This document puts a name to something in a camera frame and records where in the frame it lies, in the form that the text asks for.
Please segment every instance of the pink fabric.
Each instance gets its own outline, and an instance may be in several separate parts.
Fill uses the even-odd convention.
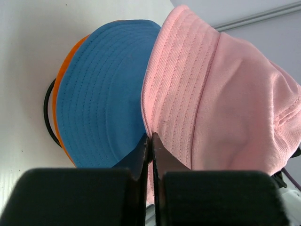
[[[301,88],[245,40],[218,33],[187,6],[164,22],[142,90],[148,136],[193,170],[286,165],[301,141]],[[148,197],[153,203],[152,167]]]

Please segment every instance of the black cable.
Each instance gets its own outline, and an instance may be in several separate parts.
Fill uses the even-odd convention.
[[[48,116],[48,103],[49,103],[50,94],[51,94],[51,91],[52,91],[54,85],[55,85],[55,79],[50,84],[50,86],[49,86],[49,88],[46,92],[46,95],[45,95],[45,99],[44,99],[44,121],[45,121],[46,128],[47,128],[48,133],[50,134],[51,138],[57,143],[57,145],[62,147],[60,142],[58,141],[57,137],[55,136],[54,132],[52,131],[52,128],[51,128],[51,125],[50,125],[50,122],[49,122],[49,116]]]

